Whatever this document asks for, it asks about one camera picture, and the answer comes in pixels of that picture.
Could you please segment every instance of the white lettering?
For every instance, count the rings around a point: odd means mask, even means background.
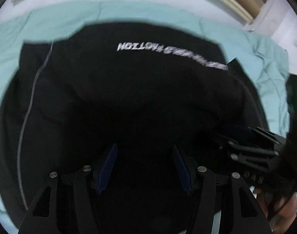
[[[119,51],[119,50],[123,50],[124,48],[125,48],[125,44],[126,43],[119,43],[119,45],[118,45],[118,47],[117,47],[117,51]]]
[[[133,48],[131,50],[138,50],[138,48],[136,47],[139,43],[133,43]]]
[[[152,46],[153,46],[153,43],[152,43],[152,42],[147,42],[147,43],[145,44],[145,49],[146,49],[146,50],[149,50],[149,49],[152,48]]]
[[[126,45],[125,45],[125,50],[130,50],[133,46],[133,43],[131,42],[128,42]]]
[[[185,49],[181,49],[181,48],[177,48],[176,50],[174,50],[172,53],[175,55],[180,55],[182,56],[182,54],[185,52]]]
[[[182,49],[182,51],[181,51],[181,56],[183,56],[183,57],[185,57],[185,56],[189,56],[189,54],[190,54],[190,51],[188,51],[188,50],[186,50],[186,49]]]
[[[140,47],[138,48],[138,50],[143,50],[143,49],[145,49],[145,47],[144,47],[144,42],[141,43],[141,45],[140,45]]]
[[[164,50],[164,45],[162,45],[162,46],[159,46],[158,48],[157,48],[157,50],[156,50],[156,52],[162,52]]]
[[[173,46],[168,46],[164,49],[164,54],[170,54],[172,53]]]
[[[131,42],[124,42],[124,43],[119,43],[117,47],[117,51],[120,50],[152,50],[161,53],[162,51],[164,54],[175,54],[175,55],[180,55],[182,57],[188,57],[192,58],[199,64],[205,66],[205,67],[211,67],[211,68],[218,68],[222,70],[228,70],[228,66],[221,64],[219,62],[214,62],[214,61],[207,61],[204,57],[202,57],[199,54],[195,54],[192,51],[186,50],[186,49],[181,49],[173,46],[167,46],[164,48],[164,45],[159,45],[159,43],[152,43],[152,42],[147,42],[144,45],[144,42],[141,43],[140,47],[137,47],[139,43],[131,43]]]
[[[159,46],[159,43],[153,43],[152,51],[155,51]]]

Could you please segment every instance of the black hoodie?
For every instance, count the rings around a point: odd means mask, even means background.
[[[267,128],[256,89],[232,68],[214,43],[141,23],[24,44],[0,108],[0,192],[13,222],[26,212],[21,191],[30,205],[52,171],[73,173],[109,143],[120,174],[109,186],[180,188],[173,144],[209,151],[206,134],[222,123]]]

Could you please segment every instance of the bed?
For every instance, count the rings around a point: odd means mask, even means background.
[[[148,22],[170,26],[218,43],[227,62],[237,58],[254,83],[272,132],[286,136],[289,114],[285,82],[288,54],[270,38],[235,29],[185,10],[148,1],[75,0],[27,12],[0,23],[0,102],[18,69],[24,42],[50,42],[68,38],[84,25],[111,21]],[[0,222],[17,233],[0,197]]]

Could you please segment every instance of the gray cable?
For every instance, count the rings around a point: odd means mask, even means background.
[[[18,185],[19,185],[20,195],[21,195],[21,198],[22,198],[22,201],[24,203],[24,206],[25,206],[26,211],[28,210],[28,205],[27,205],[27,202],[26,202],[26,197],[25,197],[24,190],[22,188],[21,168],[20,168],[20,154],[21,154],[22,138],[24,136],[24,131],[25,131],[26,123],[27,123],[29,114],[31,112],[36,83],[38,81],[38,78],[39,78],[40,73],[44,70],[44,68],[47,65],[47,62],[49,61],[49,58],[50,58],[51,53],[52,53],[52,49],[53,49],[53,43],[51,44],[51,48],[50,48],[50,50],[49,50],[49,52],[48,52],[48,54],[47,54],[47,56],[45,58],[45,61],[43,62],[43,64],[41,65],[41,67],[38,69],[38,71],[37,71],[37,73],[36,73],[36,75],[34,77],[33,85],[32,85],[32,91],[31,91],[31,97],[30,97],[30,102],[29,102],[29,107],[28,107],[27,113],[25,115],[24,122],[22,123],[22,126],[21,126],[20,135],[19,135],[19,141],[18,141],[18,148],[17,148],[17,176],[18,176]]]

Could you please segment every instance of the blue gripper pad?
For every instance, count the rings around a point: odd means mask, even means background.
[[[107,187],[112,169],[117,159],[118,149],[116,144],[108,146],[102,157],[93,165],[93,179],[98,195]]]
[[[179,174],[179,178],[183,187],[183,190],[186,191],[187,195],[192,195],[192,179],[191,174],[188,170],[188,166],[186,165],[187,158],[183,151],[180,151],[179,148],[174,145],[172,148],[172,156],[174,164],[177,168],[177,172]]]

